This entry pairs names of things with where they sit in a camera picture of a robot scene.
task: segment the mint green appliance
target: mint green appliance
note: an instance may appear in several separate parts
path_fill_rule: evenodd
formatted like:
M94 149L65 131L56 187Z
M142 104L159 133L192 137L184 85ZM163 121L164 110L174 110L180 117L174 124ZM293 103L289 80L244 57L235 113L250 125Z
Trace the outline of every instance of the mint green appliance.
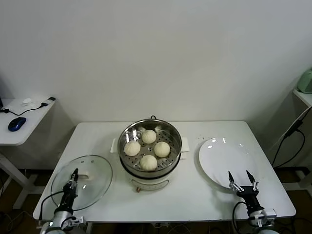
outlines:
M297 84L297 89L305 94L312 94L312 70L307 70L302 74Z

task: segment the table leg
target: table leg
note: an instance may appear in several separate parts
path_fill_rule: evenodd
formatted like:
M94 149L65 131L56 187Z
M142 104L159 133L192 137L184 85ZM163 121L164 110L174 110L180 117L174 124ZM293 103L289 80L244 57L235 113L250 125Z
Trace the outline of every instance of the table leg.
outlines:
M23 187L23 190L13 205L13 209L20 209L27 195L43 193L44 186L34 186L37 175L31 175L28 179L2 154L0 154L0 168L10 176L4 184L4 189L7 187L11 179L15 180Z
M93 223L88 222L87 229L86 229L86 234L91 234L92 228L93 228Z
M302 171L296 171L296 174L301 179L298 183L283 183L286 191L306 190L312 196L312 173L307 176Z
M0 154L0 168L23 188L31 189L34 185L4 155Z
M3 184L3 187L0 189L0 193L4 193L4 191L6 190L6 188L9 186L9 184L12 181L12 177L9 176L9 178L5 181L5 183Z

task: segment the computer mouse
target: computer mouse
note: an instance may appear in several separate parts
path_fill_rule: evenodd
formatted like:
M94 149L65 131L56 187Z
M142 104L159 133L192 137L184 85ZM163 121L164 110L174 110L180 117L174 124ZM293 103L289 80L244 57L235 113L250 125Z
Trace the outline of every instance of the computer mouse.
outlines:
M26 118L24 118L24 117L15 118L14 120L12 120L12 121L9 123L8 129L9 129L9 131L11 131L11 132L15 132L15 131L17 131L18 129L20 129L21 126L23 126L23 124L24 124L25 122L26 122Z

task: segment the black cable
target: black cable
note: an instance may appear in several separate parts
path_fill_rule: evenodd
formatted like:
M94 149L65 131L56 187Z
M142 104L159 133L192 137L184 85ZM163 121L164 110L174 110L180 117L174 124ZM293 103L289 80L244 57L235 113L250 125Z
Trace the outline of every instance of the black cable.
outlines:
M61 228L61 229L63 228L64 223L65 223L67 220L69 220L69 219L75 220L76 217L75 217L75 216L70 216L70 217L64 219L63 222L62 222L61 225L60 225L60 228Z
M293 221L291 221L290 223L282 223L280 221L277 221L277 220L274 220L275 223L278 223L279 225L282 225L282 226L289 226L293 223Z
M294 217L291 217L291 221L292 221L292 224L291 224L292 232L293 232L294 234L296 234L296 228L295 228L295 226L294 226L295 218L294 218Z
M22 214L22 218L20 219L19 223L18 223L15 227L13 227L10 231L8 231L8 232L6 232L6 233L11 233L11 232L14 231L16 228L18 228L19 225L24 221L24 217L25 217L25 213Z
M302 135L302 137L303 137L303 142L302 142L302 144L301 144L300 149L297 151L297 153L296 153L291 159L287 160L286 162L284 162L284 163L282 163L282 164L280 164L280 165L278 165L278 166L276 166L276 167L274 167L274 168L278 168L278 167L283 166L283 165L285 165L286 163L292 161L295 157L297 157L297 155L298 155L298 154L300 153L300 151L302 150L302 148L303 148L303 146L304 146L304 143L306 142L306 136L305 136L305 135L303 134L303 132L300 131L299 129L297 129L296 132L299 132L299 133Z
M277 151L276 151L276 153L275 153L273 162L272 162L272 164L271 164L272 166L273 166L273 164L275 163L275 160L276 160L276 157L277 157L277 155L278 155L278 152L279 152L279 150L280 150L280 148L281 148L281 146L282 146L282 144L283 144L283 142L284 142L285 139L286 139L286 137L284 136L283 139L282 139L282 141L279 143L278 149L277 149Z
M41 107L43 107L43 106L41 105L40 107L37 107L37 108L35 108L35 109L26 110L26 111L22 112L21 114L16 114L16 113L14 113L13 111L10 111L10 110L9 110L8 112L10 112L10 113L12 113L12 114L14 114L14 115L16 115L16 116L21 116L21 115L23 115L24 113L26 113L26 112L28 112L28 111L34 111L34 110L40 109Z
M219 229L219 228L217 228L217 227L211 228L211 229L210 229L210 232L213 232L214 230L217 230L217 231L219 231L220 233L225 234L221 229Z
M292 230L290 230L290 229L288 229L288 228L281 228L278 232L280 233L280 234L283 234L285 231L288 231L289 233L291 233L291 234L295 234Z
M234 208L233 208L233 212L232 212L232 223L233 223L234 229L235 229L235 231L237 232L237 234L242 234L242 233L239 231L239 229L237 228L236 221L235 221L235 210L236 210L236 208L237 208L237 206L238 206L239 204L245 204L245 205L246 205L246 203L243 202L243 201L239 201L238 203L236 203L236 205L235 205Z
M0 198L1 198L2 195L3 195L3 190L4 190L4 183L3 183L3 180L2 180L2 178L1 178L1 173L0 173L0 182L1 182L1 186L2 186L2 188L1 188L1 194L0 194Z
M305 113L305 115L302 117L301 121L304 120L304 118L308 115L309 111L312 109L312 106L308 109L308 111Z
M249 218L247 219L248 224L249 224L250 226L254 227L254 228L259 227L259 226L257 226L257 225L252 224L252 222L251 222L252 220L254 220L254 217L249 217Z
M304 220L304 221L306 221L306 222L308 222L308 223L310 223L312 225L312 221L310 221L310 220L308 220L306 218L295 217L294 221L296 221L296 220Z
M53 193L51 195L48 195L42 202L41 202L41 206L40 206L40 215L39 215L39 219L38 220L42 220L42 209L43 209L43 203L46 201L46 199L56 195L56 194L61 194L63 193L64 191L58 191L56 193Z

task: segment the white table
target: white table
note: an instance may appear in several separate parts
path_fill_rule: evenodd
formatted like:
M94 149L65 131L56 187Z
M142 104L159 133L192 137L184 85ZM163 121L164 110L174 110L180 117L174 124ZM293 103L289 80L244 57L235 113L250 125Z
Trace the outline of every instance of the white table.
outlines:
M172 122L181 136L187 137L190 151L174 171L170 184L157 191L137 193L128 182L118 155L110 154L112 141L118 138L128 122L80 123L68 142L59 162L34 210L38 219L42 200L50 195L51 183L57 171L69 161L84 155L99 155L109 160L113 181L104 197L91 207L77 211L89 222L181 222L231 220L232 210L239 200L234 194L216 190L199 170L199 147L210 137L233 137L253 154L259 167L259 202L274 208L278 217L293 216L296 210L276 176L267 157L248 125L230 122ZM48 199L43 206L43 219L53 217L56 206ZM246 219L246 207L237 209L238 219Z
M303 101L304 104L307 106L312 106L312 94L304 94L302 92L299 92L298 90L294 89L293 93Z
M46 99L37 100L34 105L21 106L24 99L21 98L7 98L2 99L5 109L20 114L25 110L37 108ZM18 116L12 113L0 113L0 146L14 146L23 144L47 112L51 109L54 102L50 105L42 107L38 110L29 111L23 114L21 117L25 117L27 120L24 125L16 132L10 132L8 130L8 124ZM7 188L10 181L14 179L19 183L23 190L20 193L18 199L13 205L14 209L20 209L24 200L28 194L41 194L44 187L36 187L33 182L36 180L37 175L31 175L29 179L25 177L4 155L0 154L0 168L3 169L10 177L4 183L3 190Z
M304 94L294 89L293 93L308 107L312 106L312 94ZM300 181L298 183L283 183L287 191L306 190L312 196L312 173L307 176L302 171L296 171Z

